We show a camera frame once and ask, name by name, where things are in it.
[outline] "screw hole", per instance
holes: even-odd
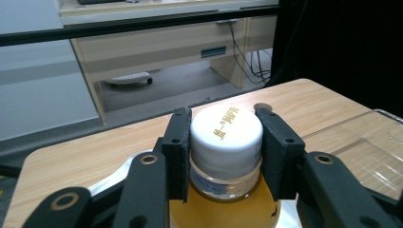
[[[56,198],[50,205],[53,211],[62,211],[74,205],[78,201],[78,194],[75,192],[65,193]]]
[[[331,159],[330,157],[328,157],[326,155],[316,155],[315,160],[320,162],[320,163],[324,163],[324,164],[332,164],[332,163],[334,163],[333,159]]]
[[[147,218],[137,216],[130,221],[130,228],[144,228],[147,224]]]
[[[152,164],[158,160],[158,157],[155,155],[145,155],[140,159],[140,162],[143,164]]]

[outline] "drawer handle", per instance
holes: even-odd
[[[201,57],[207,58],[211,56],[222,55],[225,54],[225,52],[226,52],[226,46],[203,49],[201,51]]]

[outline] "floor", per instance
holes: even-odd
[[[266,49],[259,55],[254,52],[245,56],[250,67],[245,69],[248,77],[244,79],[243,88],[229,84],[210,67],[209,62],[151,71],[151,85],[146,81],[118,86],[103,83],[106,123],[95,119],[0,142],[0,165],[18,171],[25,157],[41,147],[161,116],[176,108],[207,104],[261,89],[270,77],[271,53],[271,49]],[[17,178],[0,176],[2,226],[16,183]]]

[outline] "wall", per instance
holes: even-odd
[[[62,27],[58,0],[0,1],[0,33]],[[0,141],[98,117],[69,41],[0,47]]]

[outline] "black cable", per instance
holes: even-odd
[[[234,35],[234,28],[232,27],[232,23],[231,21],[227,21],[228,27],[230,28],[231,31],[231,36],[232,36],[232,41],[233,41],[233,51],[234,51],[234,58],[235,61],[237,62],[237,65],[240,67],[240,69],[243,71],[243,73],[246,75],[246,77],[248,78],[248,80],[253,83],[253,84],[259,84],[259,83],[265,83],[266,80],[268,80],[268,78],[263,78],[261,79],[260,76],[256,75],[254,72],[252,72],[254,74],[254,76],[260,78],[260,81],[254,82],[251,77],[249,76],[249,74],[246,72],[246,70],[243,68],[243,66],[240,64],[240,62],[238,61],[237,58],[237,54],[236,54],[236,49],[238,50],[238,52],[240,53],[240,56],[242,57],[243,61],[245,61],[245,63],[249,66],[249,68],[252,69],[252,66],[249,65],[246,57],[244,56],[244,54],[242,53],[242,51],[240,50],[240,47],[238,46],[236,40],[235,40],[235,35]]]

